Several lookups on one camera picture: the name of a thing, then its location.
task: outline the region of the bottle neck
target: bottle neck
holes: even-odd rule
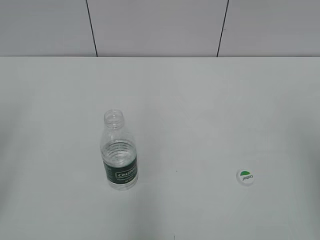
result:
[[[125,125],[123,113],[118,109],[111,109],[104,114],[104,125],[111,130],[118,130]]]

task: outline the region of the bottle cap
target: bottle cap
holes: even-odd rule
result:
[[[246,187],[251,186],[255,181],[254,175],[249,169],[240,169],[236,173],[236,179],[241,185]]]

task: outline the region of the white wall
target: white wall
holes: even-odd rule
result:
[[[230,0],[219,56],[320,56],[319,0]]]
[[[88,0],[99,56],[216,56],[226,0]]]
[[[95,56],[85,0],[1,0],[0,56]]]
[[[2,0],[0,56],[216,56],[228,0]],[[219,57],[320,56],[319,0],[229,0]]]

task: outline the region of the clear plastic bottle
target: clear plastic bottle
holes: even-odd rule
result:
[[[138,180],[135,140],[118,109],[111,109],[104,115],[100,150],[110,186],[117,190],[132,188]]]

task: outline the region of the table surface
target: table surface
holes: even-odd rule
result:
[[[320,237],[320,58],[0,58],[1,240]],[[121,109],[139,180],[107,184]],[[250,187],[236,180],[250,169]]]

